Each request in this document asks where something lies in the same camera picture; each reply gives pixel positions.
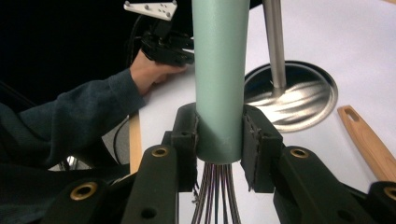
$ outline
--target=white table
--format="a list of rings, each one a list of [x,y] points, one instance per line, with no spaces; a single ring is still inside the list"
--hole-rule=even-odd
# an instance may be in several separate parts
[[[338,87],[338,102],[352,105],[396,157],[396,5],[378,0],[283,0],[286,60],[315,64]],[[269,63],[262,6],[250,10],[246,73]],[[142,148],[171,131],[177,109],[195,102],[194,67],[158,86],[140,110]],[[349,138],[336,110],[320,124],[284,133],[286,146],[314,151],[343,183],[367,192],[375,176]],[[199,179],[203,163],[199,161]],[[248,192],[239,162],[233,164],[243,223],[278,223],[273,194]],[[180,223],[191,223],[192,194],[180,195]]]

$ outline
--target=wooden handle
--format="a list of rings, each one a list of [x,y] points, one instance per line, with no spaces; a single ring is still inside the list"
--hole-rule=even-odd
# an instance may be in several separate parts
[[[137,172],[142,161],[142,140],[139,112],[129,118],[129,162],[131,174]]]
[[[338,114],[378,180],[396,182],[396,160],[370,126],[350,105],[339,107]]]

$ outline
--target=metal wire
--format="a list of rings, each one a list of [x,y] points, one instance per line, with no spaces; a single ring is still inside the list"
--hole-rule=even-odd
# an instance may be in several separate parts
[[[241,223],[233,189],[233,169],[231,164],[216,165],[206,162],[192,224],[201,223],[204,208],[205,224],[210,223],[213,210],[215,223],[219,222],[220,194],[223,206],[223,223],[228,223],[228,214],[230,214],[234,224]]]

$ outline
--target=brass grommet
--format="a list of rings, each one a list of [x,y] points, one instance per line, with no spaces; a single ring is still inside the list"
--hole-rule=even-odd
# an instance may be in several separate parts
[[[395,187],[385,187],[385,194],[388,195],[392,200],[396,201],[396,188]]]
[[[81,201],[91,197],[97,190],[98,185],[95,182],[86,182],[73,189],[70,198],[74,201]]]
[[[164,157],[168,155],[168,149],[166,147],[160,147],[152,150],[151,155],[154,157]]]
[[[297,158],[305,159],[308,158],[309,153],[303,149],[300,148],[294,148],[290,151],[291,155]]]

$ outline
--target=human hand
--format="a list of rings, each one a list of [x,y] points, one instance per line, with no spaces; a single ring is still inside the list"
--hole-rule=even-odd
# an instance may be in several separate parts
[[[141,95],[146,94],[153,83],[164,82],[169,75],[186,71],[187,66],[177,67],[151,61],[139,50],[134,62],[129,67],[132,79]]]

